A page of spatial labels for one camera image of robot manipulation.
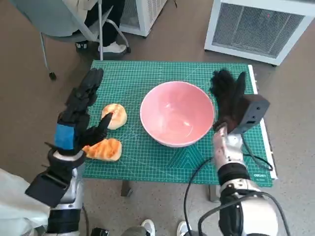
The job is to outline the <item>black gloved right hand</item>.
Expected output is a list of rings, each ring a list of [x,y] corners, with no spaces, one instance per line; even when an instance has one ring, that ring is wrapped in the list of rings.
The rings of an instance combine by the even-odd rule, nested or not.
[[[218,106],[218,118],[213,125],[215,133],[223,127],[227,129],[227,133],[231,133],[239,129],[243,125],[253,127],[259,123],[256,117],[245,121],[246,112],[250,109],[250,102],[244,98],[246,88],[246,72],[239,74],[234,79],[231,73],[225,69],[214,71],[211,79],[212,86],[209,89],[214,96]]]

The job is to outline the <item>black left hand blue tape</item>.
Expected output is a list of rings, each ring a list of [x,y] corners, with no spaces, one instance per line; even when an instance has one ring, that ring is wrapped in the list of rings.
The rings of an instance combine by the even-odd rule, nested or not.
[[[97,126],[88,128],[90,115],[88,108],[97,99],[97,90],[103,78],[103,70],[92,68],[80,85],[73,88],[65,110],[58,116],[52,148],[62,155],[76,155],[83,147],[93,146],[107,135],[112,113],[101,119]]]

